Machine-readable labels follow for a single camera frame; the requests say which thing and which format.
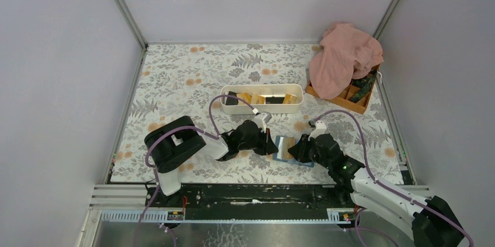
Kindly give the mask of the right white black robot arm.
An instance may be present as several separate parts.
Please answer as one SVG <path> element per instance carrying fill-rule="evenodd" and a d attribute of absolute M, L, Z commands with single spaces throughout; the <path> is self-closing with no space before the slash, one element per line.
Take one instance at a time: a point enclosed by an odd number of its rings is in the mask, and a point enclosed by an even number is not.
<path fill-rule="evenodd" d="M 328 170 L 339 187 L 337 204 L 354 203 L 372 211 L 408 235 L 415 246 L 458 246 L 466 238 L 444 199 L 422 197 L 373 177 L 362 162 L 344 154 L 330 134 L 304 134 L 288 153 L 298 162 L 314 162 Z"/>

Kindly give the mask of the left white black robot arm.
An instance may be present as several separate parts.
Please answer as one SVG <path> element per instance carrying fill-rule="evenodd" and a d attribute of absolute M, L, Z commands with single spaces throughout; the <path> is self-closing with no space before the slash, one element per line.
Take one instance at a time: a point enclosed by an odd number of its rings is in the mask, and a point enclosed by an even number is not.
<path fill-rule="evenodd" d="M 269 113 L 258 112 L 251 120 L 216 136 L 196 127 L 189 116 L 183 116 L 149 133 L 144 139 L 148 149 L 145 163 L 156 173 L 159 200 L 168 207 L 179 203 L 179 167 L 195 154 L 227 161 L 244 150 L 261 156 L 278 153 L 267 127 L 270 119 Z"/>

